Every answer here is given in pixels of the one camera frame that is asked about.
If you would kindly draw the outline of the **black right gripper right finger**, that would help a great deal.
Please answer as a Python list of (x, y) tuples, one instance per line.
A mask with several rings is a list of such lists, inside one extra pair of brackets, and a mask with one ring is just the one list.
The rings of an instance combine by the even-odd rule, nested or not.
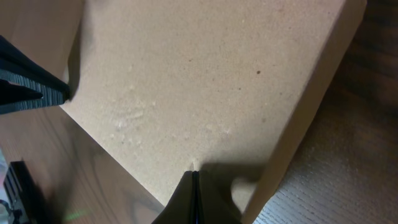
[(192, 223), (236, 224), (240, 223), (206, 172), (192, 173)]

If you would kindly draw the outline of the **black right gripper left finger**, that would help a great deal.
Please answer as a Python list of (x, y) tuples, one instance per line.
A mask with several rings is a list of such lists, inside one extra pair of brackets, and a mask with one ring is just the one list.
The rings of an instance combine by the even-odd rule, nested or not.
[(197, 222), (197, 172), (186, 171), (169, 202), (152, 224), (194, 224)]

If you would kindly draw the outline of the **brown cardboard box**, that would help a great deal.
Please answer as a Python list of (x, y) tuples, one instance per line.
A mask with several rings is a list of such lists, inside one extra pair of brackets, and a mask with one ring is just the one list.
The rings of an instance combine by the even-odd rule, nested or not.
[(236, 218), (273, 196), (365, 1), (2, 1), (1, 35), (69, 89), (14, 76), (158, 202), (205, 169)]

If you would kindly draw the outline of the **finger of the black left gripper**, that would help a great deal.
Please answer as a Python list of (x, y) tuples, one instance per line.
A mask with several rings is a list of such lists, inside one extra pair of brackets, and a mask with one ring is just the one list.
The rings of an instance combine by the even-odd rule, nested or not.
[(1, 114), (62, 105), (70, 87), (1, 37)]

